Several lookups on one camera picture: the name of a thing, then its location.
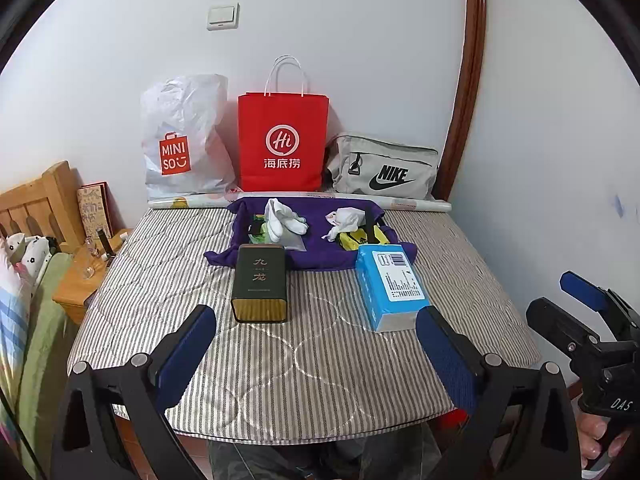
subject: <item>blue box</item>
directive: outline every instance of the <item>blue box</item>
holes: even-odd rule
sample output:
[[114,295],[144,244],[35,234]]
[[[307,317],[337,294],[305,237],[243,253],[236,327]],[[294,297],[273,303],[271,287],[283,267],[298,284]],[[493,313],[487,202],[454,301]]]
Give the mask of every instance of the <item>blue box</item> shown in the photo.
[[376,332],[415,328],[418,311],[431,304],[400,245],[361,245],[356,273]]

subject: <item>camouflage pants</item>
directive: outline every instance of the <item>camouflage pants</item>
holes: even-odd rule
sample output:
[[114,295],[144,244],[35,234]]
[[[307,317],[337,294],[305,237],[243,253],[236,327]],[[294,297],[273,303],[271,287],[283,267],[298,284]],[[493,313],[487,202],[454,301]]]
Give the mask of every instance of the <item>camouflage pants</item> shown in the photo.
[[425,480],[439,459],[427,424],[306,446],[209,441],[214,480]]

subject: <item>wooden bedside table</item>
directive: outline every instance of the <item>wooden bedside table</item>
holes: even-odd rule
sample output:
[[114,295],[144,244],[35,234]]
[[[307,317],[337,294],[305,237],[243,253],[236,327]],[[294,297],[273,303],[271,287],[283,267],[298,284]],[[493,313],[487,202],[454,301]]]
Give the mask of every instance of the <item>wooden bedside table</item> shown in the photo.
[[[116,235],[109,240],[111,248],[114,252],[118,252],[122,247],[122,239],[120,235],[122,233],[129,233],[131,229],[121,229]],[[104,249],[100,249],[100,254],[104,254]],[[89,265],[95,269],[95,273],[90,278],[83,278],[83,267]],[[53,301],[58,303],[71,318],[71,320],[80,325],[84,319],[86,313],[85,303],[86,300],[100,287],[104,275],[106,274],[107,263],[97,258],[91,258],[86,245],[80,247],[74,255],[74,260],[63,276],[62,280],[58,284],[58,288],[53,293]]]

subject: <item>blue clamp pad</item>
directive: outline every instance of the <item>blue clamp pad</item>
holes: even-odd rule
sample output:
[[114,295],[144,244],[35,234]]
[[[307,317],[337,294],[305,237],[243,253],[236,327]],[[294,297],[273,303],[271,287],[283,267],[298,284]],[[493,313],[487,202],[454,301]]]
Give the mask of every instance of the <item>blue clamp pad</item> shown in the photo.
[[596,312],[604,312],[609,307],[604,290],[592,285],[574,272],[568,271],[562,275],[560,288]]
[[165,338],[179,336],[185,328],[186,333],[175,343],[173,350],[156,371],[156,408],[159,412],[164,412],[180,402],[216,335],[216,314],[208,306],[198,305],[182,326]]
[[415,320],[415,332],[422,349],[435,368],[453,404],[471,416],[476,410],[479,397],[478,377],[469,369],[451,339],[452,336],[465,336],[453,332],[453,329],[434,306],[426,306],[418,312]]

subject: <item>white tissue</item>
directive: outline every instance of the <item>white tissue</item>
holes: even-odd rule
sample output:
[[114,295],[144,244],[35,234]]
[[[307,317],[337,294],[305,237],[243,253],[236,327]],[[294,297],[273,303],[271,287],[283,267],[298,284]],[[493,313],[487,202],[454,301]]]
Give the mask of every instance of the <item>white tissue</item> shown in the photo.
[[364,224],[364,211],[354,207],[341,207],[337,211],[329,213],[325,218],[334,227],[322,238],[333,242],[338,233],[357,231]]

